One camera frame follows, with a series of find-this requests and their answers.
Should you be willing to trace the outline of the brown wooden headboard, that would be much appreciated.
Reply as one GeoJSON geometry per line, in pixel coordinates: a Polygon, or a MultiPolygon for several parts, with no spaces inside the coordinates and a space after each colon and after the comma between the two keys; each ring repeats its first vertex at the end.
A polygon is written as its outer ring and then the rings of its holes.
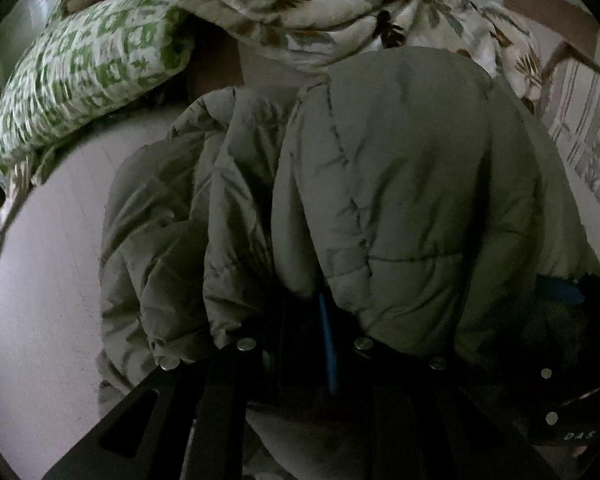
{"type": "Polygon", "coordinates": [[[538,40],[541,66],[568,44],[600,68],[600,24],[591,13],[566,0],[503,0],[506,9],[523,16],[538,40]]]}

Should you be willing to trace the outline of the striped floral sofa cushion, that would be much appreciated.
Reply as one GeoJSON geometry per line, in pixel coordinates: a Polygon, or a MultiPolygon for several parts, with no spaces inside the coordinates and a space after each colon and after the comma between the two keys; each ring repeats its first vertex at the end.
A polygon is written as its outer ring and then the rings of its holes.
{"type": "Polygon", "coordinates": [[[576,58],[559,61],[544,84],[538,116],[600,210],[600,70],[576,58]]]}

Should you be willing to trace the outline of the leaf-print beige blanket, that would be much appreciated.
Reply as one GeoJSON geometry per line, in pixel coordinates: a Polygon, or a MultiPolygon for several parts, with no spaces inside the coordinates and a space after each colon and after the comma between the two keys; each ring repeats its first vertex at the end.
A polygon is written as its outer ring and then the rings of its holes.
{"type": "MultiPolygon", "coordinates": [[[[60,0],[75,14],[102,0],[60,0]]],[[[465,55],[535,103],[542,76],[527,22],[495,2],[472,0],[161,0],[226,30],[266,58],[319,73],[381,48],[428,47],[465,55]]]]}

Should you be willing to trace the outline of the light grey mattress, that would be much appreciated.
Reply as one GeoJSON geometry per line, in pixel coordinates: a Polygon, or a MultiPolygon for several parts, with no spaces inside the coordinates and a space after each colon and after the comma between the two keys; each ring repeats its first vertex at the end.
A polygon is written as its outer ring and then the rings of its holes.
{"type": "Polygon", "coordinates": [[[0,452],[39,479],[98,421],[102,222],[122,162],[166,137],[178,107],[82,136],[35,188],[0,255],[0,452]]]}

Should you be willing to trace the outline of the green white patterned pillow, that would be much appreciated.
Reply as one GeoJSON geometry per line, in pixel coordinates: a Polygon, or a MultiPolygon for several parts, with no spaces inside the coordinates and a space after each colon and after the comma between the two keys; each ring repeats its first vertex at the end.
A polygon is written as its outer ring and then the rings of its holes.
{"type": "Polygon", "coordinates": [[[46,27],[0,99],[0,171],[178,74],[186,13],[160,0],[105,0],[46,27]]]}

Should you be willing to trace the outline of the olive green quilted jacket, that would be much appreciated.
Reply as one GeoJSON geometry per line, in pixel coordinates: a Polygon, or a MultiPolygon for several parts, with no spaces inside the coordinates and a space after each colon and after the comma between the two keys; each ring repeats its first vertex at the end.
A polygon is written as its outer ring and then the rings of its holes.
{"type": "Polygon", "coordinates": [[[586,274],[600,259],[554,142],[466,56],[215,90],[112,182],[99,411],[236,337],[315,337],[319,294],[394,350],[470,361],[541,276],[586,274]]]}

